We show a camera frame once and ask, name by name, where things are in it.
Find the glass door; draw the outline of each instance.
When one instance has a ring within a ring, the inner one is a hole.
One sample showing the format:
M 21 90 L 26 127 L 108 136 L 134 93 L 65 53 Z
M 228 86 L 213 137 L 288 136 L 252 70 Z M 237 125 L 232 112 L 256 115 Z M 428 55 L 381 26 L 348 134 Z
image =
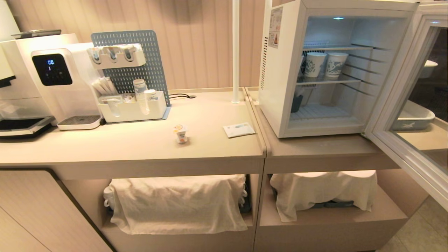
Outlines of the glass door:
M 366 135 L 448 210 L 448 4 L 421 5 Z

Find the white cloth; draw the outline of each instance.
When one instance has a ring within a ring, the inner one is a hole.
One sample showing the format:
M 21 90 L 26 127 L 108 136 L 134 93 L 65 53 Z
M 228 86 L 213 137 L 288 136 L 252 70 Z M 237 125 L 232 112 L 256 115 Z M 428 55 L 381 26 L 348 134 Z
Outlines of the white cloth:
M 113 206 L 111 222 L 129 235 L 243 231 L 244 182 L 243 174 L 113 179 L 104 203 Z
M 371 211 L 376 194 L 376 171 L 307 172 L 273 174 L 277 190 L 277 211 L 282 222 L 297 220 L 296 211 L 315 203 L 353 200 L 362 210 Z

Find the wall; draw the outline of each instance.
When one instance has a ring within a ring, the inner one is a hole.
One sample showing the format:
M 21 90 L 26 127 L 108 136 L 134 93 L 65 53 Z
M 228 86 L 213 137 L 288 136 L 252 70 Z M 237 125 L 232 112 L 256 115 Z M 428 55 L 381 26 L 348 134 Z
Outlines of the wall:
M 232 86 L 232 0 L 8 0 L 21 31 L 157 33 L 169 89 Z M 240 86 L 258 86 L 264 1 L 240 3 Z
M 0 0 L 0 24 L 0 41 L 14 39 L 11 34 L 19 33 L 19 28 L 14 22 L 5 0 Z
M 272 6 L 276 7 L 276 6 L 280 5 L 280 4 L 286 4 L 286 3 L 289 3 L 289 2 L 292 2 L 292 1 L 294 1 L 294 0 L 272 0 Z

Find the drip tray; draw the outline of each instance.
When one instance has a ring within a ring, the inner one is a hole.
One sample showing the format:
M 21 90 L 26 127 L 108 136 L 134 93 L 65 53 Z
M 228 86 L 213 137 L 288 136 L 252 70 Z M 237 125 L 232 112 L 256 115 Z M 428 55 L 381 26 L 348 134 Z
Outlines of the drip tray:
M 100 125 L 101 119 L 99 115 L 75 116 L 63 120 L 57 126 L 60 130 L 91 130 Z
M 0 137 L 34 137 L 50 128 L 54 117 L 0 119 Z

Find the countertop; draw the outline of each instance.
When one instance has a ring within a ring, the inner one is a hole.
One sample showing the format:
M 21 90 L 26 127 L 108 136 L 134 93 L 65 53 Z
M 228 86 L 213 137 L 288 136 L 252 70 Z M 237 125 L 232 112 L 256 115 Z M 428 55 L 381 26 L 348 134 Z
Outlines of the countertop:
M 267 156 L 271 158 L 304 156 L 380 155 L 383 152 L 371 141 L 358 134 L 277 138 L 258 105 L 258 89 L 247 88 L 253 101 L 257 120 L 267 142 Z
M 34 140 L 0 140 L 0 168 L 50 167 L 76 163 L 111 164 L 121 161 L 169 162 L 222 159 L 263 159 L 263 139 L 257 133 L 227 138 L 223 126 L 249 122 L 257 131 L 253 111 L 240 89 L 232 104 L 231 89 L 190 90 L 194 99 L 171 99 L 167 120 L 106 124 L 93 130 L 53 129 Z M 185 144 L 176 142 L 173 127 L 187 125 Z
M 421 151 L 447 151 L 448 123 L 435 118 L 426 130 L 399 131 L 397 134 Z

